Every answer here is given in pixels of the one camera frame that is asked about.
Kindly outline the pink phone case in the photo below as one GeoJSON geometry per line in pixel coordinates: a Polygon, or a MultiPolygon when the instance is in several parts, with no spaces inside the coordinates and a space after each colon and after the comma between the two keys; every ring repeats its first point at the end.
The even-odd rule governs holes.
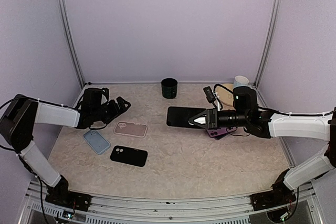
{"type": "Polygon", "coordinates": [[[148,130],[148,126],[139,123],[118,122],[114,128],[117,135],[144,138],[148,130]]]}

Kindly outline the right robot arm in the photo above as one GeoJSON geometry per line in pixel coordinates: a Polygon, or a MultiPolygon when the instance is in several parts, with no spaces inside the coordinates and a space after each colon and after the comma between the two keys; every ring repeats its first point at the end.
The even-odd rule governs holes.
{"type": "Polygon", "coordinates": [[[273,205],[281,204],[289,190],[318,178],[335,169],[335,111],[320,114],[293,114],[262,108],[257,93],[247,86],[233,89],[234,109],[206,109],[191,117],[189,123],[212,130],[221,127],[243,127],[248,134],[259,138],[303,137],[327,142],[314,156],[283,172],[269,192],[273,205]]]}

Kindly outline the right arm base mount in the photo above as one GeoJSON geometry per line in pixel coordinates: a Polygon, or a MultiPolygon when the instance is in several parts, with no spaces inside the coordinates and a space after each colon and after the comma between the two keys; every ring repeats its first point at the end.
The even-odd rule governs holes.
{"type": "Polygon", "coordinates": [[[250,199],[253,210],[259,211],[294,202],[296,201],[296,196],[291,191],[288,193],[282,193],[270,190],[262,193],[252,194],[250,199]]]}

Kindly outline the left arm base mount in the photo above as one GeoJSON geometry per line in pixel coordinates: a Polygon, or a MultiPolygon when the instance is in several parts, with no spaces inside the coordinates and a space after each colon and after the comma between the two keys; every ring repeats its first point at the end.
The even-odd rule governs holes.
{"type": "Polygon", "coordinates": [[[61,206],[73,210],[88,212],[92,196],[88,194],[69,191],[65,199],[56,195],[48,194],[45,201],[56,206],[61,206]]]}

